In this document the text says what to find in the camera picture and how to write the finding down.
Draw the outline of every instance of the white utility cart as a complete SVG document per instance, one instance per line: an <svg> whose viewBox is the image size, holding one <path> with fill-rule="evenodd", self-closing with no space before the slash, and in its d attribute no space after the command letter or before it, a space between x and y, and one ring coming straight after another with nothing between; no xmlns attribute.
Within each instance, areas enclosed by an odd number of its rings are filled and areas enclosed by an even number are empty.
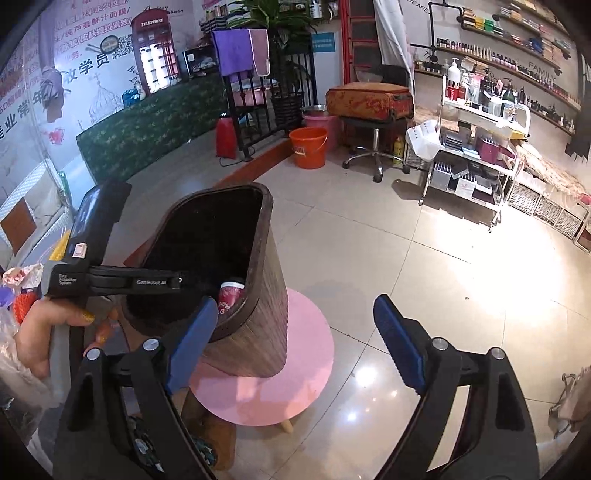
<svg viewBox="0 0 591 480"><path fill-rule="evenodd" d="M518 110L523 110L525 112L525 125L521 125L517 121L508 121L490 113L483 112L480 109L467 106L456 100L446 98L446 85L447 78L444 76L441 93L441 108L437 124L437 129L440 134L442 130L441 115L443 109L455 109L457 110L459 121L480 127L480 129L478 129L480 133L482 133L482 131L488 132L494 141L503 145L506 150L513 153L514 150L512 150L512 145L509 140L527 138L530 130L531 112L525 105L517 105ZM469 143L472 143L474 140L475 139L470 135ZM495 212L491 224L489 225L490 231L493 226L501 222L501 211L511 194L513 181L519 170L519 158L515 156L514 160L509 161L507 156L501 153L496 158L495 163L490 163L482 159L479 154L475 155L474 152L467 154L463 150L449 148L445 145L445 141L441 136L440 143L439 153L436 155L435 159L430 162L428 167L423 195L418 204L423 204L427 190L430 187L443 190ZM452 173L452 166L450 164L453 164L455 161L460 164L465 163L470 173L460 176L459 178L453 178L456 177L456 175ZM457 163L453 166L456 173L458 170L461 170L461 168L455 168ZM477 170L479 173L483 172L483 175L475 175L472 173L473 170ZM446 184L447 175L449 175L450 178L449 184ZM490 182L489 184L487 182L486 188L482 185L483 177Z"/></svg>

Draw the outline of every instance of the blue gripper pad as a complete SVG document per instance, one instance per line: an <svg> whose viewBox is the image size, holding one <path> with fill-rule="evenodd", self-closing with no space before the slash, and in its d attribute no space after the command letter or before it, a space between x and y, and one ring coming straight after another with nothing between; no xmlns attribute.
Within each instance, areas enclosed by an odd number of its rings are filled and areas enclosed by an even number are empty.
<svg viewBox="0 0 591 480"><path fill-rule="evenodd" d="M424 360L403 325L404 319L392 300L382 294L374 302L374 323L407 387L425 392Z"/></svg>
<svg viewBox="0 0 591 480"><path fill-rule="evenodd" d="M170 374L166 383L170 395L189 385L189 379L216 325L217 303L209 297L170 357Z"/></svg>

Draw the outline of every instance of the orange suitcase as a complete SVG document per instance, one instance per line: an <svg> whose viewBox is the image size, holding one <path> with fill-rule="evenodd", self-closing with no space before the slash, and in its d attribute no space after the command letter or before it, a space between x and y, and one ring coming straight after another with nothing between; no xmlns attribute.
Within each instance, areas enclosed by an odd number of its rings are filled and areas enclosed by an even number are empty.
<svg viewBox="0 0 591 480"><path fill-rule="evenodd" d="M326 92L329 114L391 121L414 116L413 97L408 87L392 83L355 82Z"/></svg>

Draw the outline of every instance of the pink towel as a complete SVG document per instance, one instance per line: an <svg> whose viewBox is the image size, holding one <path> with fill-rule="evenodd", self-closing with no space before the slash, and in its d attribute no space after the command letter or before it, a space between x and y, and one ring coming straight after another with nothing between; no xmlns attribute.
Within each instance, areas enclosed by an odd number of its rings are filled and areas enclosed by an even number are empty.
<svg viewBox="0 0 591 480"><path fill-rule="evenodd" d="M271 73L269 63L269 37L264 28L249 28L251 36L252 58L254 60L255 73L259 77L266 77Z"/></svg>

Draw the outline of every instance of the red telephone booth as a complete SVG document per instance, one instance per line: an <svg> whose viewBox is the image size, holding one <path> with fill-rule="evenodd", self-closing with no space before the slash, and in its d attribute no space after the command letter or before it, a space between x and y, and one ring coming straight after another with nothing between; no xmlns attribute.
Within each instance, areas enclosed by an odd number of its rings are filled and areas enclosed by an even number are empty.
<svg viewBox="0 0 591 480"><path fill-rule="evenodd" d="M178 75L168 12L153 8L131 21L132 42L139 78L147 95L170 85Z"/></svg>

